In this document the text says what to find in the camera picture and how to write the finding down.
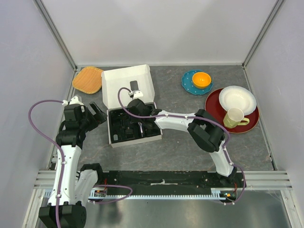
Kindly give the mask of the white clipper kit box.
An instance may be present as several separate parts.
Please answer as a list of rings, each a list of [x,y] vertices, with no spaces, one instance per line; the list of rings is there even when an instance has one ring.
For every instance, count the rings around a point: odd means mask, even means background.
[[[156,107],[155,90],[150,73],[150,66],[139,65],[120,69],[106,70],[101,73],[103,103],[107,114],[114,111],[126,113],[123,107],[135,98],[146,105]]]

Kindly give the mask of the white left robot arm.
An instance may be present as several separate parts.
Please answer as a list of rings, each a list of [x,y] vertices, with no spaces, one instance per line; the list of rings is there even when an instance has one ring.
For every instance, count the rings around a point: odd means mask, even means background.
[[[107,115],[91,102],[94,114],[74,96],[64,102],[64,121],[56,136],[57,169],[47,205],[39,209],[38,217],[47,228],[83,228],[86,224],[86,204],[93,187],[104,182],[98,163],[85,164],[77,174],[86,133],[107,120]]]

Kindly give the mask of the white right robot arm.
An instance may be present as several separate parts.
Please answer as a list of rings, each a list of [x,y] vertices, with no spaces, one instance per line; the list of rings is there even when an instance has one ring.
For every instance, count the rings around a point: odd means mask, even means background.
[[[237,168],[226,148],[225,134],[228,132],[206,110],[200,109],[191,114],[170,113],[162,109],[152,109],[138,98],[132,100],[124,110],[147,128],[157,126],[161,130],[189,133],[194,142],[210,154],[218,174],[218,183],[228,187],[235,181]]]

